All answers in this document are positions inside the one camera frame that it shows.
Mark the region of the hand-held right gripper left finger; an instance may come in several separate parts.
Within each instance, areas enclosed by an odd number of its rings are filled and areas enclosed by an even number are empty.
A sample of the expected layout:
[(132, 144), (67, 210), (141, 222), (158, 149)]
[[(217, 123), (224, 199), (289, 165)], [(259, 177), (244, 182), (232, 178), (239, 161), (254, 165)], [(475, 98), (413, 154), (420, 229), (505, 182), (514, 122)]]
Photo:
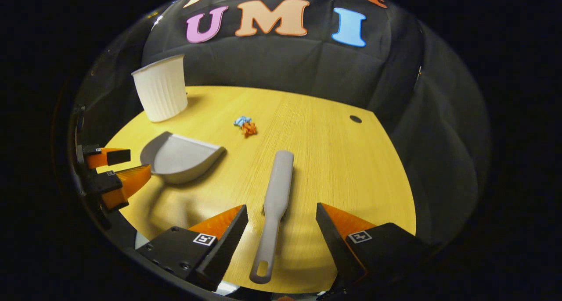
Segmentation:
[(239, 205), (188, 229), (173, 226), (136, 251), (171, 275), (216, 291), (248, 221), (246, 205)]

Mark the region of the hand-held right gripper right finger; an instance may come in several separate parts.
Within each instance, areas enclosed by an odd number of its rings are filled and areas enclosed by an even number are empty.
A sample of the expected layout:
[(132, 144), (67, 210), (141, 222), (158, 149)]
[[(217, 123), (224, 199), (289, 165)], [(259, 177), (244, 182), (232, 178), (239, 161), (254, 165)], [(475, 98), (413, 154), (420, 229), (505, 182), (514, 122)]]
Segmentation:
[(337, 269), (334, 292), (386, 287), (433, 253), (395, 223), (375, 225), (325, 203), (317, 203), (316, 221)]

